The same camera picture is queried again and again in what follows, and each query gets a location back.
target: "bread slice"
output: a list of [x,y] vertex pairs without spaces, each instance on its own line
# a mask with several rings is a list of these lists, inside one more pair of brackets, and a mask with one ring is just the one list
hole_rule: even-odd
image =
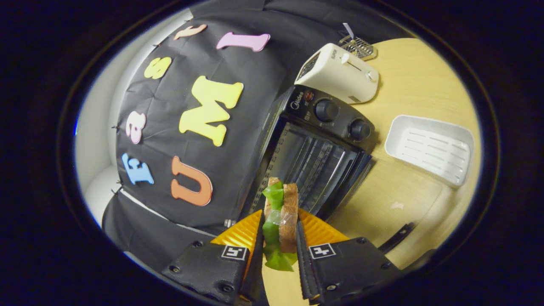
[[[268,186],[274,185],[276,183],[280,182],[280,179],[278,178],[269,178],[268,179]],[[268,219],[268,215],[270,214],[270,201],[268,199],[264,202],[264,219]]]
[[280,250],[296,253],[296,220],[299,217],[299,190],[296,184],[283,184],[283,206],[280,221]]

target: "wooden table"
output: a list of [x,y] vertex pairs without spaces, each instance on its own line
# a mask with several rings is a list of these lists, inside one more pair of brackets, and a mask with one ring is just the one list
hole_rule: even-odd
[[[375,125],[378,142],[372,156],[376,164],[351,200],[328,222],[349,238],[364,236],[376,246],[404,224],[415,222],[413,232],[387,254],[397,267],[404,268],[438,247],[466,212],[480,175],[480,128],[461,80],[429,46],[414,38],[374,46],[378,57],[368,63],[380,73],[378,92],[371,101],[354,106]],[[453,189],[385,152],[391,122],[401,114],[447,121],[472,132],[474,155],[464,185]],[[271,306],[308,305],[302,299],[298,266],[294,268],[294,273],[281,272],[263,265]]]

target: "sandwich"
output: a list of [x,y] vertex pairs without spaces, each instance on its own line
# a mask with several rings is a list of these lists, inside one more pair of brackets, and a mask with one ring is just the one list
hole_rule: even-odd
[[263,190],[265,222],[263,253],[265,265],[275,270],[293,271],[296,262],[296,220],[299,193],[296,184],[283,184],[278,178],[269,178]]

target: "white wall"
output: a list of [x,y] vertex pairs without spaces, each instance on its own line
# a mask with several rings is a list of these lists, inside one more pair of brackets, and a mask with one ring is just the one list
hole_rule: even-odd
[[111,189],[119,179],[115,161],[115,129],[124,93],[134,73],[158,44],[193,16],[180,11],[150,27],[121,50],[96,77],[79,114],[76,171],[89,211],[101,225]]

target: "wire rack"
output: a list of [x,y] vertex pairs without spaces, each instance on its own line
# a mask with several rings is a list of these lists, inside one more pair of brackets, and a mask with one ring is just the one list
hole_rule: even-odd
[[373,59],[378,55],[378,49],[358,37],[352,39],[351,36],[348,35],[341,39],[341,41],[338,42],[338,45],[362,60]]

